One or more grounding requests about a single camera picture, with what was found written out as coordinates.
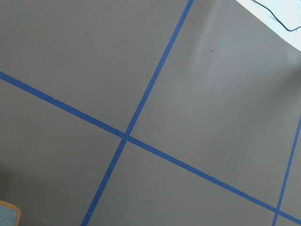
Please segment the brown paper table cover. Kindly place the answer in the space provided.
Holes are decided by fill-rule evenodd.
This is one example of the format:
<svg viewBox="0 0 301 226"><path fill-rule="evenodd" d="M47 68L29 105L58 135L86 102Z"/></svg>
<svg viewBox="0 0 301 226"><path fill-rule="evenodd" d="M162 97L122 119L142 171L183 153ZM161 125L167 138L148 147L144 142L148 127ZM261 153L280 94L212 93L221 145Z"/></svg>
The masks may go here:
<svg viewBox="0 0 301 226"><path fill-rule="evenodd" d="M298 226L300 126L300 51L234 0L0 3L22 226Z"/></svg>

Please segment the grey square plate orange rim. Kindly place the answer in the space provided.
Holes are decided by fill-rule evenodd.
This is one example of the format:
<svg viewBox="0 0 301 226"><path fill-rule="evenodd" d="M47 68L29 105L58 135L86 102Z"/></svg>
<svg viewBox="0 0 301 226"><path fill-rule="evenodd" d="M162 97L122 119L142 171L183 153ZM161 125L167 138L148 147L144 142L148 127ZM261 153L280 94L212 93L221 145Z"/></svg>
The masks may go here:
<svg viewBox="0 0 301 226"><path fill-rule="evenodd" d="M1 226L18 226L21 211L17 206L0 201L0 225Z"/></svg>

